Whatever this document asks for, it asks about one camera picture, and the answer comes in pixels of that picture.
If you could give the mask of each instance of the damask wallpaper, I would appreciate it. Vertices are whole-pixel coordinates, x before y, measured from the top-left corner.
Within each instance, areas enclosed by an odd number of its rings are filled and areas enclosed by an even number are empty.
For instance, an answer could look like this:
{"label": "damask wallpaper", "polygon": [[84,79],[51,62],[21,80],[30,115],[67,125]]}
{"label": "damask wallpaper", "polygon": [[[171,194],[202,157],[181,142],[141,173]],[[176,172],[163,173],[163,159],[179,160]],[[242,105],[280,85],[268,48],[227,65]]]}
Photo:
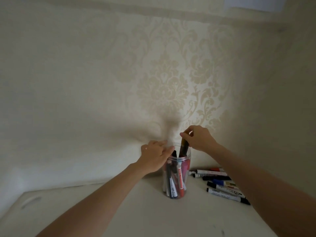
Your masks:
{"label": "damask wallpaper", "polygon": [[[191,124],[247,154],[290,25],[62,4],[1,0],[1,151],[26,190],[114,176]],[[210,164],[192,152],[192,167]]]}

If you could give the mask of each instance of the black marker cap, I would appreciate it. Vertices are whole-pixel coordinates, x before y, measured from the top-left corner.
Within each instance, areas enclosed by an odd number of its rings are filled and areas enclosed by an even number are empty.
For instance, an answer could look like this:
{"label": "black marker cap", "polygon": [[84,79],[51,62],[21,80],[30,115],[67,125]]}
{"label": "black marker cap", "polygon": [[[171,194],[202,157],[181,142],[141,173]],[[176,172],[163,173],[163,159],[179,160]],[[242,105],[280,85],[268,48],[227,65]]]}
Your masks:
{"label": "black marker cap", "polygon": [[240,202],[243,204],[250,205],[250,202],[246,198],[240,198]]}
{"label": "black marker cap", "polygon": [[173,156],[173,157],[177,157],[177,151],[176,150],[174,150],[173,152],[172,152],[172,154],[171,154],[171,156]]}
{"label": "black marker cap", "polygon": [[203,176],[203,180],[213,180],[213,179],[218,179],[218,180],[231,180],[229,176],[222,176],[222,175],[214,175],[214,176]]}
{"label": "black marker cap", "polygon": [[208,186],[210,186],[210,187],[212,187],[212,188],[214,188],[214,189],[216,189],[216,184],[214,184],[214,183],[212,183],[212,182],[207,182],[207,185]]}

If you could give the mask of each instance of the person's right hand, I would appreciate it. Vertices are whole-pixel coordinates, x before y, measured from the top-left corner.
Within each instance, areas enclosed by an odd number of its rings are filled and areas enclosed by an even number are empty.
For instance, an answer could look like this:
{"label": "person's right hand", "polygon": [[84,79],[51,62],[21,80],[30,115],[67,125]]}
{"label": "person's right hand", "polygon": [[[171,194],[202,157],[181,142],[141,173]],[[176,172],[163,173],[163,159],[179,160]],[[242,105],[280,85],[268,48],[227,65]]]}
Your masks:
{"label": "person's right hand", "polygon": [[208,129],[200,125],[189,126],[184,132],[180,133],[180,136],[189,143],[190,147],[203,152],[208,152],[219,145]]}

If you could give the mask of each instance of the finger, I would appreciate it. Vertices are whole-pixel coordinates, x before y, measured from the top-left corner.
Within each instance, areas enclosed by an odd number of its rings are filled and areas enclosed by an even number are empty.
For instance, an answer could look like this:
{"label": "finger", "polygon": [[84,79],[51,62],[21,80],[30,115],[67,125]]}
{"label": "finger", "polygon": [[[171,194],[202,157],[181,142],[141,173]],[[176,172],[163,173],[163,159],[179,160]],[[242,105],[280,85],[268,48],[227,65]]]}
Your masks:
{"label": "finger", "polygon": [[158,142],[158,141],[149,141],[148,144],[149,144],[149,145],[153,145],[153,144],[155,144],[156,142]]}
{"label": "finger", "polygon": [[188,135],[187,133],[181,132],[181,133],[180,133],[180,136],[181,136],[183,139],[185,139],[187,142],[190,143],[190,140],[191,140],[191,138],[192,138],[190,135]]}
{"label": "finger", "polygon": [[164,146],[168,141],[158,141],[155,145]]}
{"label": "finger", "polygon": [[172,154],[172,152],[174,151],[174,146],[169,146],[164,152],[163,154],[161,155],[161,157],[164,159],[164,160],[167,160],[168,157]]}
{"label": "finger", "polygon": [[190,125],[190,126],[184,131],[184,133],[189,134],[191,131],[194,131],[195,127],[197,127],[197,125]]}
{"label": "finger", "polygon": [[148,145],[142,145],[142,146],[140,147],[140,150],[141,150],[141,151],[144,151],[144,150],[147,149],[147,147],[148,147]]}

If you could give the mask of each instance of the blue marker cap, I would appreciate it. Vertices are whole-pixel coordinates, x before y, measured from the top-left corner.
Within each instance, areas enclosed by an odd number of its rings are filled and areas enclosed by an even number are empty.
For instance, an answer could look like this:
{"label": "blue marker cap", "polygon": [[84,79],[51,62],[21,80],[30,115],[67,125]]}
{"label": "blue marker cap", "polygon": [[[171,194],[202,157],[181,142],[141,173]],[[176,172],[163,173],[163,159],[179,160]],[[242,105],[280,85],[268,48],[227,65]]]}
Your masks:
{"label": "blue marker cap", "polygon": [[213,179],[212,182],[213,182],[214,184],[218,184],[218,185],[224,186],[224,181],[222,181],[222,180]]}

